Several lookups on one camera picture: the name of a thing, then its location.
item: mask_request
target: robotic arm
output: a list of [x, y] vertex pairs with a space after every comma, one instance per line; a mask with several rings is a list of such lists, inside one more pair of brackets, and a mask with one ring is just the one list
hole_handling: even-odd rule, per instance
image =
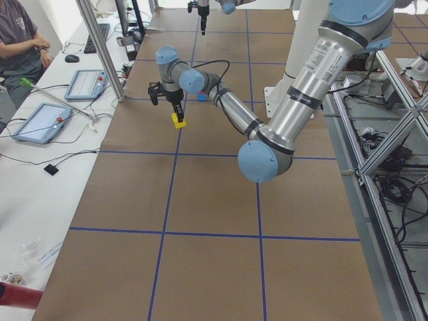
[[156, 53], [162, 78], [158, 86], [164, 94], [205, 91], [249, 139], [238, 153], [242, 173], [254, 182], [270, 181], [290, 168], [296, 137], [348, 60], [390, 44], [398, 2], [403, 5], [394, 0], [331, 0], [329, 15], [318, 28], [318, 42], [268, 124], [247, 109], [218, 75], [193, 69], [172, 47]]
[[428, 47], [410, 65], [415, 73], [428, 78]]
[[[238, 5], [243, 5], [253, 1], [255, 0], [216, 0], [216, 2], [221, 4], [221, 8], [227, 15], [233, 13]], [[201, 32], [202, 35], [205, 35], [205, 30], [207, 28], [207, 18], [209, 15], [209, 0], [190, 1], [187, 4], [187, 11], [192, 13], [193, 8], [198, 9], [198, 14], [201, 17]]]

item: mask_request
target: person's arm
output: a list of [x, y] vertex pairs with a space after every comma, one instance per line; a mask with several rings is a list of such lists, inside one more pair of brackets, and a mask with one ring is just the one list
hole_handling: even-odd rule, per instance
[[9, 45], [4, 44], [3, 42], [0, 43], [0, 57], [3, 59], [7, 59], [10, 57], [14, 57], [20, 54], [23, 54], [24, 52], [27, 52], [33, 47], [36, 48], [47, 48], [49, 49], [51, 44], [48, 40], [43, 38], [40, 33], [37, 31], [34, 36], [36, 36], [33, 39], [19, 42], [19, 43], [10, 43]]
[[44, 68], [47, 68], [47, 67], [49, 67], [50, 66], [50, 64], [53, 62], [53, 58], [51, 57], [51, 55], [49, 54], [49, 48], [50, 48], [50, 46], [51, 46], [51, 44], [45, 39], [45, 38], [43, 38], [43, 36], [41, 35], [41, 33], [39, 32], [39, 30], [37, 30], [35, 33], [34, 33], [34, 36], [33, 36], [33, 40], [36, 40], [36, 41], [46, 41], [48, 44], [49, 44], [49, 46], [44, 46], [44, 47], [39, 47], [39, 50], [40, 50], [40, 60], [41, 60], [41, 64], [43, 65], [43, 67]]

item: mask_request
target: blue tape line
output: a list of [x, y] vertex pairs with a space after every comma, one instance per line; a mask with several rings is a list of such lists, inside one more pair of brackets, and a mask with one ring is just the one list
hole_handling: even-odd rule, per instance
[[[197, 43], [197, 37], [198, 37], [198, 32], [199, 32], [199, 20], [200, 20], [200, 18], [198, 19], [198, 22], [197, 22], [197, 29], [196, 29], [196, 34], [195, 34], [195, 43], [193, 45], [192, 61], [195, 58], [196, 43]], [[183, 106], [184, 111], [186, 110], [186, 105], [187, 105], [187, 94], [185, 96], [185, 101], [184, 101], [184, 106]], [[154, 274], [153, 287], [152, 287], [152, 296], [150, 297], [150, 307], [148, 309], [147, 321], [150, 321], [151, 318], [152, 318], [154, 296], [156, 294], [156, 285], [157, 285], [157, 280], [158, 280], [158, 275], [159, 275], [159, 267], [161, 265], [161, 257], [162, 257], [162, 251], [163, 251], [163, 242], [165, 240], [165, 235], [166, 235], [165, 231], [167, 230], [169, 207], [171, 205], [171, 196], [173, 194], [175, 171], [177, 169], [177, 161], [178, 161], [178, 158], [179, 158], [181, 134], [182, 134], [182, 128], [180, 128], [179, 137], [177, 139], [177, 148], [175, 150], [175, 159], [174, 159], [173, 173], [171, 175], [171, 183], [170, 183], [170, 186], [169, 186], [167, 208], [165, 209], [165, 218], [164, 218], [164, 223], [163, 223], [163, 228], [162, 228], [162, 237], [160, 238], [158, 260], [157, 260], [157, 263], [156, 263], [156, 271], [155, 271], [155, 274]]]
[[[145, 101], [145, 102], [150, 102], [151, 101], [150, 98], [133, 98], [133, 97], [128, 97], [128, 99], [129, 100], [142, 100], [142, 101]], [[159, 99], [159, 101], [160, 102], [166, 102], [167, 100], [164, 99], [164, 98], [161, 98], [161, 99]], [[198, 99], [187, 99], [187, 101], [188, 102], [200, 102]], [[254, 104], [265, 104], [265, 102], [260, 102], [260, 101], [253, 101], [252, 102], [250, 100], [242, 100], [242, 102], [244, 104], [251, 104], [251, 103], [254, 103]]]
[[426, 27], [403, 27], [403, 26], [400, 26], [400, 27], [398, 27], [397, 26], [397, 28], [405, 28], [405, 29], [422, 29], [422, 30], [424, 30], [424, 29], [427, 29]]
[[[194, 31], [187, 30], [149, 30], [149, 31], [161, 31], [161, 32], [185, 32], [191, 33]], [[246, 31], [212, 31], [207, 30], [206, 33], [247, 33]], [[280, 31], [250, 31], [249, 33], [260, 33], [260, 34], [278, 34], [278, 35], [292, 35], [294, 32], [280, 32]]]
[[423, 22], [423, 20], [421, 18], [419, 18], [418, 15], [415, 15], [415, 17], [426, 27], [428, 28], [428, 25], [425, 24], [425, 22]]
[[360, 239], [347, 237], [302, 237], [302, 236], [273, 236], [264, 235], [264, 239], [289, 239], [293, 241], [331, 241], [331, 242], [359, 242]]
[[405, 36], [405, 34], [401, 31], [401, 29], [399, 27], [397, 27], [397, 25], [395, 24], [395, 22], [393, 22], [393, 24], [400, 31], [400, 33], [403, 35], [404, 39], [406, 39], [407, 43], [412, 47], [413, 51], [417, 54], [417, 51], [416, 51], [415, 47], [413, 47], [412, 43], [407, 39], [407, 37]]
[[[139, 155], [161, 155], [161, 156], [175, 156], [173, 152], [139, 152], [139, 151], [125, 151], [125, 150], [100, 150], [100, 153], [104, 154], [139, 154]], [[229, 157], [236, 158], [233, 154], [193, 154], [191, 152], [178, 152], [178, 156], [194, 156], [194, 157]], [[336, 161], [334, 157], [315, 157], [315, 156], [297, 156], [295, 160], [313, 160], [313, 161]]]
[[[227, 234], [227, 233], [197, 233], [197, 232], [174, 232], [174, 231], [149, 231], [138, 229], [105, 229], [97, 227], [78, 227], [71, 226], [73, 231], [103, 232], [103, 233], [131, 233], [131, 234], [155, 234], [155, 235], [174, 235], [174, 236], [195, 236], [195, 237], [226, 237], [226, 238], [243, 238], [259, 239], [260, 235], [250, 234]], [[285, 236], [285, 235], [262, 235], [263, 239], [288, 239], [294, 241], [335, 241], [335, 242], [359, 242], [360, 239], [351, 237], [310, 237], [310, 236]]]
[[109, 233], [135, 233], [135, 234], [156, 234], [161, 235], [161, 231], [140, 231], [137, 229], [101, 229], [96, 227], [70, 227], [72, 231], [88, 231], [88, 232], [109, 232]]
[[253, 77], [251, 74], [251, 50], [249, 46], [248, 11], [245, 10], [245, 22], [247, 24], [247, 48], [248, 48], [248, 70], [249, 70], [249, 93], [251, 98], [251, 111], [254, 112]]
[[259, 248], [260, 248], [260, 271], [261, 271], [261, 297], [263, 300], [263, 321], [268, 321], [268, 308], [266, 304], [266, 287], [265, 287], [265, 261], [263, 252], [263, 229], [261, 227], [261, 202], [260, 202], [260, 185], [255, 184], [255, 194], [257, 197], [257, 219], [259, 223]]
[[136, 152], [136, 151], [124, 151], [124, 150], [100, 150], [99, 152], [104, 154], [141, 154], [141, 155], [164, 155], [174, 156], [173, 152]]
[[[156, 62], [154, 59], [135, 59], [136, 62]], [[195, 60], [193, 63], [204, 64], [206, 61]], [[248, 64], [248, 62], [230, 62], [230, 64]], [[280, 65], [285, 66], [285, 62], [252, 62], [253, 65]]]
[[222, 234], [222, 233], [196, 233], [196, 232], [173, 232], [167, 231], [166, 235], [175, 236], [198, 236], [198, 237], [227, 237], [234, 239], [258, 239], [258, 235], [246, 235], [246, 234]]

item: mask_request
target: label sticker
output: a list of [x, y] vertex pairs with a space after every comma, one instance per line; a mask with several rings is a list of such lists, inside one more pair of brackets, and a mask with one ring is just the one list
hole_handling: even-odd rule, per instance
[[333, 48], [330, 43], [317, 43], [306, 60], [305, 67], [317, 79], [331, 86], [341, 73], [348, 58], [345, 53]]
[[39, 264], [42, 266], [43, 269], [47, 268], [56, 260], [58, 254], [60, 254], [61, 246], [62, 242], [59, 242], [57, 245], [51, 248], [45, 255], [43, 255], [43, 257], [39, 258]]

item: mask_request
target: monitor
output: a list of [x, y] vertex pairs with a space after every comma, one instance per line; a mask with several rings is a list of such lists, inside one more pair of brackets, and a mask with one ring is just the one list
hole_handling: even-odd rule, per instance
[[[116, 8], [119, 14], [120, 26], [124, 37], [132, 36], [136, 43], [142, 43], [145, 36], [144, 25], [142, 24], [140, 9], [138, 8], [137, 0], [132, 0], [132, 8], [128, 10], [126, 0], [115, 0]], [[137, 26], [128, 30], [130, 27], [130, 16], [136, 18]]]

